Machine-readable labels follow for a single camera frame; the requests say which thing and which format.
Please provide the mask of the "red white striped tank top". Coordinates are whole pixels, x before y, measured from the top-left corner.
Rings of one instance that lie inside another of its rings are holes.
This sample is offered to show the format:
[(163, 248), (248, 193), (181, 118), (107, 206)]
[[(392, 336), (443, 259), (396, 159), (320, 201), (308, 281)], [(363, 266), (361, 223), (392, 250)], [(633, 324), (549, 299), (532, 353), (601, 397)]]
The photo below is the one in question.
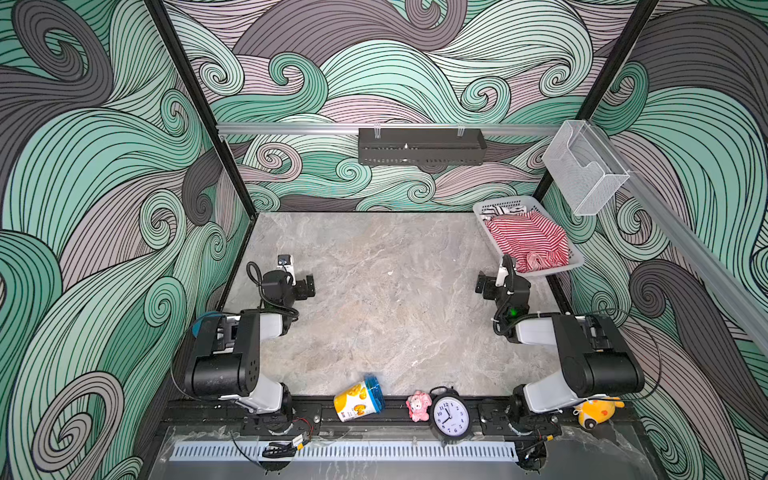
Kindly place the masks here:
[(503, 254), (516, 261), (519, 273), (531, 273), (569, 263), (564, 229), (538, 211), (498, 216), (485, 226)]

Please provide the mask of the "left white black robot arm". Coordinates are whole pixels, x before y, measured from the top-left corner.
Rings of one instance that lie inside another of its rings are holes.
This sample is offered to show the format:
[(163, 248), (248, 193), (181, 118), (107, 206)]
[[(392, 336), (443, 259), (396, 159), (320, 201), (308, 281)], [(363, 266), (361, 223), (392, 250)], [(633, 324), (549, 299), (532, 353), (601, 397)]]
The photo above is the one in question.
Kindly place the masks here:
[(195, 322), (181, 391), (196, 400), (232, 402), (250, 415), (290, 422), (290, 391), (261, 372), (261, 344), (289, 333), (300, 317), (294, 304), (315, 296), (314, 278), (297, 278), (289, 254), (279, 255), (277, 267), (266, 273), (250, 261), (246, 274), (257, 287), (258, 305), (238, 313), (208, 313)]

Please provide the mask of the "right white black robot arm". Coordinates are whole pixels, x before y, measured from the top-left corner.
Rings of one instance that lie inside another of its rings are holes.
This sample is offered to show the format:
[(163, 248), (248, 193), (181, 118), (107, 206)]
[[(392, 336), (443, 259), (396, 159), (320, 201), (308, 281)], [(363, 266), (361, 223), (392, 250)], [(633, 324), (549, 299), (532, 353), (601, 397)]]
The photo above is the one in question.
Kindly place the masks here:
[(528, 310), (530, 283), (508, 273), (500, 280), (479, 273), (475, 292), (496, 307), (492, 328), (510, 343), (553, 347), (558, 369), (521, 384), (512, 396), (517, 419), (608, 401), (639, 393), (645, 375), (618, 327), (599, 314), (572, 315)]

